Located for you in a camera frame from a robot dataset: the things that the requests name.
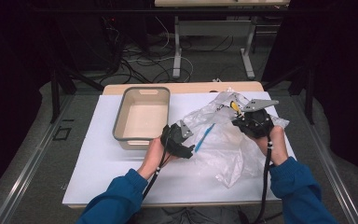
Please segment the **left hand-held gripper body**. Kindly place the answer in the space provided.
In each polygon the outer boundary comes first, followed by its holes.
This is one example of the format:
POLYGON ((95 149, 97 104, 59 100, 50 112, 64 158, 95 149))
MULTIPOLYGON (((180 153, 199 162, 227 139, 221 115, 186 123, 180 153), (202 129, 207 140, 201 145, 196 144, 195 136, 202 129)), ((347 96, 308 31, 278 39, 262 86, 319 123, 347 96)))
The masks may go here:
POLYGON ((160 141, 167 152, 175 157, 182 158, 183 151, 189 151, 183 143, 192 135, 193 133, 187 125, 180 120, 171 126, 166 125, 163 128, 160 141))

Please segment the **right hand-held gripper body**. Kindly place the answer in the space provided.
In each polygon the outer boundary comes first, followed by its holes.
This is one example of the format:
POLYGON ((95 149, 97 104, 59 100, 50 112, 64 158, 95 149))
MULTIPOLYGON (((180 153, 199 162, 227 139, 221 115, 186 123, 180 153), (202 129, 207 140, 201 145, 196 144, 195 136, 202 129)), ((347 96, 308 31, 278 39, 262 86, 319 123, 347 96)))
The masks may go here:
POLYGON ((273 128, 273 122, 266 108, 278 103, 277 100, 251 100, 243 108, 241 130, 253 138, 268 136, 273 128))

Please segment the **blue toothbrush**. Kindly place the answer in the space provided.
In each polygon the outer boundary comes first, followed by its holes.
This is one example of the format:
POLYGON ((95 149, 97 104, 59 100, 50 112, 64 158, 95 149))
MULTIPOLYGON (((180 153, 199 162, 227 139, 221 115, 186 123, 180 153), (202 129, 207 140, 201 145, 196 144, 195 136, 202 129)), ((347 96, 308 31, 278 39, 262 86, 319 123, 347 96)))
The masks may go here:
POLYGON ((197 145, 195 146, 194 148, 194 151, 197 153, 200 148, 201 148, 201 145, 203 144, 205 138, 208 136, 208 134, 210 133, 210 131, 213 129, 215 123, 213 123, 209 128, 207 128, 203 134, 203 136, 201 137, 201 139, 199 140, 199 142, 197 143, 197 145))

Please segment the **clear plastic bag yellow smiley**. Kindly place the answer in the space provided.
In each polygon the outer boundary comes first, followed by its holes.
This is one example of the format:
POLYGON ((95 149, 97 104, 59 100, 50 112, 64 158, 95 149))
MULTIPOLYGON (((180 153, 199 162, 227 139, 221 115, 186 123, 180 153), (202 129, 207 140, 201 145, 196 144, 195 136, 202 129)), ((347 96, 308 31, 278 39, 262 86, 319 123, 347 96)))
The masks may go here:
MULTIPOLYGON (((205 130, 215 123, 200 150, 192 152, 195 163, 210 169, 214 178, 227 188, 242 177, 260 176, 264 168, 262 153, 253 142, 253 137, 232 124, 232 120, 237 119, 237 113, 243 113, 243 108, 253 99, 271 100, 264 92, 245 91, 194 93, 186 97, 185 108, 189 112, 182 121, 193 135, 184 145, 196 146, 205 130)), ((273 106, 266 108, 273 127, 286 127, 289 121, 274 116, 273 106)))

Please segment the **beige bin with grey rim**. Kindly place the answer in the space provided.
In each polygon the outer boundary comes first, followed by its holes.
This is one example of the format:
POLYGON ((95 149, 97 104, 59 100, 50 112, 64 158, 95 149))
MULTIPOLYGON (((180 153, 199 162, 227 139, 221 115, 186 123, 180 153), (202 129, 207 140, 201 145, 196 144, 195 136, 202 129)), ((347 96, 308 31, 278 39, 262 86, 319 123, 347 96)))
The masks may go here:
POLYGON ((130 87, 124 91, 112 135, 123 149, 147 149, 168 124, 171 92, 164 87, 130 87))

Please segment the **person's left hand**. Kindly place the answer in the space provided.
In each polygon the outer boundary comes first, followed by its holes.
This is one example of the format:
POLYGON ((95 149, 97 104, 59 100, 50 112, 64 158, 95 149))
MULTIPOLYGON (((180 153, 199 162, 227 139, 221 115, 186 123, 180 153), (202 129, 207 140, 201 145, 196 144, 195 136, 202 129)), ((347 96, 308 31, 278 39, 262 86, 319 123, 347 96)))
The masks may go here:
POLYGON ((170 153, 165 154, 160 138, 155 138, 149 143, 145 158, 142 165, 138 168, 137 173, 145 180, 148 180, 158 167, 164 167, 173 160, 176 160, 176 157, 170 153))

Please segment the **person's right hand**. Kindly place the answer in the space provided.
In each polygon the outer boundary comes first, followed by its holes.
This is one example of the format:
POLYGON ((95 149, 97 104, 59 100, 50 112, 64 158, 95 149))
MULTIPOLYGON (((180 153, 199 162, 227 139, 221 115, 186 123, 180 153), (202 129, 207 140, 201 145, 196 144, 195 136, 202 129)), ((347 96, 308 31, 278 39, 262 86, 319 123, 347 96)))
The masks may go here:
POLYGON ((267 137, 253 138, 253 141, 255 141, 264 155, 268 154, 268 142, 271 142, 272 150, 270 160, 275 166, 279 166, 289 158, 284 139, 284 129, 280 126, 275 126, 270 131, 269 137, 270 139, 267 139, 267 137))

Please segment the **black metal stand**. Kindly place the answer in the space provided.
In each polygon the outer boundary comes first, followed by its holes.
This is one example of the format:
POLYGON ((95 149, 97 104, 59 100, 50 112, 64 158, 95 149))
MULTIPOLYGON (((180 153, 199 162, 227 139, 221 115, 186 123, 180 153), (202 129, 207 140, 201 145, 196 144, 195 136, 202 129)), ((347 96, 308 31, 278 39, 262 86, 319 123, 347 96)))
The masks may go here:
POLYGON ((314 79, 315 79, 315 66, 310 63, 303 63, 295 66, 293 69, 283 73, 274 80, 263 84, 265 91, 275 87, 287 78, 293 78, 294 81, 289 86, 289 93, 291 95, 299 95, 302 90, 306 91, 304 114, 308 122, 313 125, 313 94, 314 94, 314 79))
POLYGON ((54 123, 61 114, 60 90, 63 90, 66 94, 70 95, 76 93, 77 88, 73 79, 78 79, 97 91, 104 90, 103 85, 91 80, 88 77, 81 75, 79 72, 69 68, 63 63, 56 63, 50 69, 50 87, 52 101, 52 117, 50 120, 51 123, 54 123))

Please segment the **person's grey trousers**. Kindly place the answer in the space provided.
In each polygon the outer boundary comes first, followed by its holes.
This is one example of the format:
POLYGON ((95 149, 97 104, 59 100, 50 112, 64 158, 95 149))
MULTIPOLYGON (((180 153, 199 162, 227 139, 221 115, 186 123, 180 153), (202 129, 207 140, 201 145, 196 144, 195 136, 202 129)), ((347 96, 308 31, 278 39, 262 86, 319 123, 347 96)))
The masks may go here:
POLYGON ((282 212, 251 221, 240 206, 144 208, 127 224, 270 224, 282 212))

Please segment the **white board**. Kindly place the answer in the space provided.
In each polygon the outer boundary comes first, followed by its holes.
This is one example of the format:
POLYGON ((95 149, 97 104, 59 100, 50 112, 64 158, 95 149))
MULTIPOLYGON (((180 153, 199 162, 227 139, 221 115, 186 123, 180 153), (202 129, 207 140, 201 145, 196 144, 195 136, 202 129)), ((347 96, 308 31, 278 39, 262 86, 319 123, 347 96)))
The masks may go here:
MULTIPOLYGON (((168 124, 182 120, 189 112, 186 97, 194 93, 172 94, 168 124)), ((94 110, 89 129, 76 162, 63 203, 80 206, 104 192, 111 180, 141 165, 146 149, 123 149, 112 135, 123 95, 103 95, 94 110)), ((195 163, 195 156, 166 165, 148 192, 144 206, 175 206, 199 204, 235 204, 272 200, 263 189, 260 176, 242 177, 230 188, 217 181, 210 169, 195 163)))

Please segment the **desk with white legs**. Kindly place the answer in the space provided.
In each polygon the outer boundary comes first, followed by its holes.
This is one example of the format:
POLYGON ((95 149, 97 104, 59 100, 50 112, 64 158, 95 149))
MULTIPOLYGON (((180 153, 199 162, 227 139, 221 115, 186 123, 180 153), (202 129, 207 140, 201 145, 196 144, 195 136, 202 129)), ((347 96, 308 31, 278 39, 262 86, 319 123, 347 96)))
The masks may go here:
POLYGON ((241 57, 245 75, 253 80, 255 73, 249 54, 255 37, 257 16, 245 16, 236 19, 234 16, 220 14, 220 19, 201 19, 203 9, 281 9, 290 4, 291 0, 155 0, 156 7, 163 9, 194 9, 194 19, 174 17, 175 55, 173 61, 173 78, 181 75, 182 47, 181 36, 238 36, 246 38, 246 46, 241 49, 241 57))

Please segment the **black computer case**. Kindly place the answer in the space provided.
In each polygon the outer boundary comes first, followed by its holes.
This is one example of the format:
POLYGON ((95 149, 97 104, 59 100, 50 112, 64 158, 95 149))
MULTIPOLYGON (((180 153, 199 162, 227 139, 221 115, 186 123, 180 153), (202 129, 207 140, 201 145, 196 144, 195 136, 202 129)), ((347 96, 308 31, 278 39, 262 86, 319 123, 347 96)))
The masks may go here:
POLYGON ((120 65, 123 35, 104 16, 57 18, 76 68, 82 72, 115 73, 120 65))

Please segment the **aluminium floor rail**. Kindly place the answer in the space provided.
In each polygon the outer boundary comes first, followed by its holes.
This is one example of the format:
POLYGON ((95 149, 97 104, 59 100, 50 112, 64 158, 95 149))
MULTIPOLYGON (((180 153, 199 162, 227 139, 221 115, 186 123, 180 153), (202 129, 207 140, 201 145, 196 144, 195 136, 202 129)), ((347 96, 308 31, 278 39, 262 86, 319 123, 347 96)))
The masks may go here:
POLYGON ((320 164, 324 169, 324 173, 329 180, 332 191, 334 191, 340 208, 344 213, 349 224, 358 224, 358 211, 351 199, 351 196, 346 188, 341 176, 338 173, 337 166, 328 151, 326 144, 322 137, 317 132, 314 124, 310 123, 310 119, 306 116, 305 102, 298 95, 292 97, 300 117, 305 123, 313 142, 316 144, 316 154, 318 155, 320 164))
POLYGON ((62 203, 78 153, 75 96, 65 96, 53 123, 41 109, 0 181, 0 224, 67 224, 77 212, 62 203))

